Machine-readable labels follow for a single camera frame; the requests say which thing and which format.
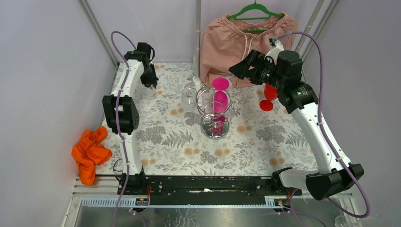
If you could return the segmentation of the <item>red plastic wine glass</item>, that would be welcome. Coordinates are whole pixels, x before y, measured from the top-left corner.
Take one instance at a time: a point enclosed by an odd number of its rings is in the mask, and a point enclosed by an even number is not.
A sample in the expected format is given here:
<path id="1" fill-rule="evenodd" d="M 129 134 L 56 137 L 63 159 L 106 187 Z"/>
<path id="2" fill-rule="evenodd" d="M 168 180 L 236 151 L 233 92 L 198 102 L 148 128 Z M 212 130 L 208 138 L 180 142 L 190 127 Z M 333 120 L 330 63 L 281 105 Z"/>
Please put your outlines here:
<path id="1" fill-rule="evenodd" d="M 278 97 L 277 89 L 270 85 L 265 85 L 263 94 L 264 99 L 259 102 L 259 107 L 266 112 L 273 110 L 273 101 Z"/>

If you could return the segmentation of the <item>pink plastic wine glass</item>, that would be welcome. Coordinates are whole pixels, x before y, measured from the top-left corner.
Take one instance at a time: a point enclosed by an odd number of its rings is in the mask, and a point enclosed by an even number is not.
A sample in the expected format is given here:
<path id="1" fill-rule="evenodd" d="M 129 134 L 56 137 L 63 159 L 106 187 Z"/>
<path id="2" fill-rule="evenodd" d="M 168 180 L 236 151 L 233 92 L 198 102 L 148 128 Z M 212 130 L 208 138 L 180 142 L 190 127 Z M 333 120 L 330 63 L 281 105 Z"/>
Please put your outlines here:
<path id="1" fill-rule="evenodd" d="M 225 93 L 225 90 L 227 90 L 229 87 L 229 81 L 226 78 L 214 79 L 212 82 L 212 87 L 214 88 L 214 94 L 212 97 L 212 110 L 216 115 L 213 118 L 212 135 L 223 136 L 224 124 L 226 121 L 223 113 L 228 108 L 228 97 Z"/>

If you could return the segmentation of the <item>clear ribbed wine glass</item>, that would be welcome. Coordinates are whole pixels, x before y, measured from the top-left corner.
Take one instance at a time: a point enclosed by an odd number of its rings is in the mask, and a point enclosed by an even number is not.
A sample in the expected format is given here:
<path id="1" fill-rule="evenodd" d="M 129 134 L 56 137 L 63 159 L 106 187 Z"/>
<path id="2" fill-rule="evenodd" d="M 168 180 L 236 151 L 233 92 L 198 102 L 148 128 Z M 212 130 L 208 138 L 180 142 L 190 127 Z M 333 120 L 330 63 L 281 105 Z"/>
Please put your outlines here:
<path id="1" fill-rule="evenodd" d="M 182 108 L 185 112 L 192 112 L 196 107 L 197 91 L 194 87 L 185 87 L 182 92 Z"/>

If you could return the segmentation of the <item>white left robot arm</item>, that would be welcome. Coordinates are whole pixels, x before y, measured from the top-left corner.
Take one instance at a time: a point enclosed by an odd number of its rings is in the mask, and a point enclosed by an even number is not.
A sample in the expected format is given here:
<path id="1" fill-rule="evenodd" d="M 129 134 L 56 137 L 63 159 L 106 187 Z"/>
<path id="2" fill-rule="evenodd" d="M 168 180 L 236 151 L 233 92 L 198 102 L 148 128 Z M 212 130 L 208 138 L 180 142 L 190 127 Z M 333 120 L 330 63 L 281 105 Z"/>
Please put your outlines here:
<path id="1" fill-rule="evenodd" d="M 142 194 L 147 182 L 139 177 L 143 171 L 135 138 L 139 111 L 133 96 L 136 90 L 147 97 L 153 96 L 159 81 L 152 62 L 154 57 L 155 50 L 148 43 L 138 43 L 136 50 L 126 52 L 118 68 L 120 79 L 116 88 L 102 99 L 106 124 L 116 134 L 122 149 L 122 179 L 129 181 L 128 187 L 135 194 Z"/>

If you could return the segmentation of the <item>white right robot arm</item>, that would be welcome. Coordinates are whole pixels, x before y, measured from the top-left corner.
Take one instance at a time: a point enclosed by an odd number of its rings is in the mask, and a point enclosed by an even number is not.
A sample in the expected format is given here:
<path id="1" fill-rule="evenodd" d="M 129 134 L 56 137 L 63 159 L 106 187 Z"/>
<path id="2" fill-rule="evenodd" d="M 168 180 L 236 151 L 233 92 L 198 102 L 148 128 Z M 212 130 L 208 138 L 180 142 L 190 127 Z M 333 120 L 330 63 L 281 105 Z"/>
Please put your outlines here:
<path id="1" fill-rule="evenodd" d="M 277 171 L 271 188 L 283 195 L 290 188 L 307 190 L 316 200 L 323 200 L 350 189 L 365 171 L 354 164 L 336 142 L 330 128 L 324 125 L 319 100 L 312 87 L 302 82 L 303 62 L 297 52 L 281 51 L 277 60 L 263 53 L 251 52 L 229 71 L 239 79 L 256 85 L 270 85 L 277 90 L 278 100 L 301 128 L 314 152 L 318 172 L 291 168 Z"/>

